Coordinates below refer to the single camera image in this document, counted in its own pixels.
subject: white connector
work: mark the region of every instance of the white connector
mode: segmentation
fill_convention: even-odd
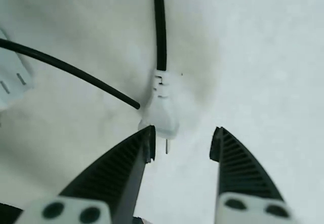
[[[0,29],[0,38],[7,39]],[[15,52],[0,48],[0,111],[33,87],[32,78]]]
[[[146,105],[138,129],[154,125],[156,135],[166,139],[174,139],[178,133],[179,121],[169,92],[170,81],[167,71],[155,70],[152,96]]]

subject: screw hole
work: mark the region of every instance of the screw hole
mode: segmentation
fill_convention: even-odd
[[[237,199],[229,199],[225,202],[225,205],[232,208],[232,209],[237,209],[237,210],[246,210],[247,207],[241,200]]]
[[[80,221],[82,223],[88,224],[93,223],[100,217],[100,209],[97,207],[89,207],[82,211],[80,215]]]
[[[277,206],[277,205],[269,205],[265,209],[265,212],[267,212],[268,214],[272,214],[272,215],[280,216],[280,217],[284,217],[284,218],[289,217],[288,212],[281,206]]]
[[[62,214],[64,209],[64,205],[61,202],[54,202],[46,206],[43,210],[43,217],[45,219],[54,219],[57,218],[60,214]]]

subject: black cable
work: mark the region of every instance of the black cable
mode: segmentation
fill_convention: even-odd
[[[156,69],[167,70],[167,31],[164,0],[154,0],[156,29]]]
[[[39,61],[42,61],[44,63],[47,63],[53,67],[59,68],[65,72],[68,72],[68,73],[100,88],[101,90],[109,93],[110,95],[117,97],[119,100],[122,100],[123,102],[134,107],[135,109],[140,108],[140,104],[138,102],[134,101],[133,99],[131,99],[127,95],[123,94],[122,92],[107,85],[106,83],[93,77],[92,75],[90,75],[90,74],[88,74],[88,73],[86,73],[86,72],[66,63],[66,62],[63,62],[57,58],[54,58],[48,54],[42,53],[35,49],[29,48],[29,47],[26,47],[26,46],[23,46],[23,45],[20,45],[20,44],[17,44],[17,43],[8,41],[8,40],[4,40],[4,39],[0,39],[0,47],[11,50],[16,53],[26,55],[28,57],[31,57],[31,58],[37,59]]]

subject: metal prong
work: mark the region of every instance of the metal prong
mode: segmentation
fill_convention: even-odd
[[[170,152],[170,142],[168,139],[166,139],[166,154]]]

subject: power cord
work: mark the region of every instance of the power cord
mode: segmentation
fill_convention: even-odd
[[[152,95],[144,108],[138,128],[154,125],[156,135],[166,140],[166,153],[170,151],[170,139],[178,134],[179,120],[169,92],[171,81],[167,71],[167,32],[164,0],[154,0],[156,29],[156,70]]]
[[[41,62],[47,63],[53,67],[59,68],[65,72],[68,72],[88,83],[91,85],[98,87],[99,89],[109,93],[110,95],[118,98],[119,100],[127,103],[128,105],[134,107],[135,109],[140,108],[140,104],[136,102],[135,100],[131,99],[127,95],[123,94],[122,92],[116,90],[115,88],[111,87],[110,85],[102,82],[101,80],[93,77],[92,75],[66,63],[62,60],[59,60],[57,58],[54,58],[48,54],[42,53],[40,51],[37,51],[35,49],[23,46],[18,43],[14,43],[5,39],[0,39],[0,47],[4,49],[11,50],[16,53],[20,53],[23,55],[26,55],[28,57],[37,59]]]
[[[156,30],[156,69],[167,70],[167,31],[164,0],[154,0]]]

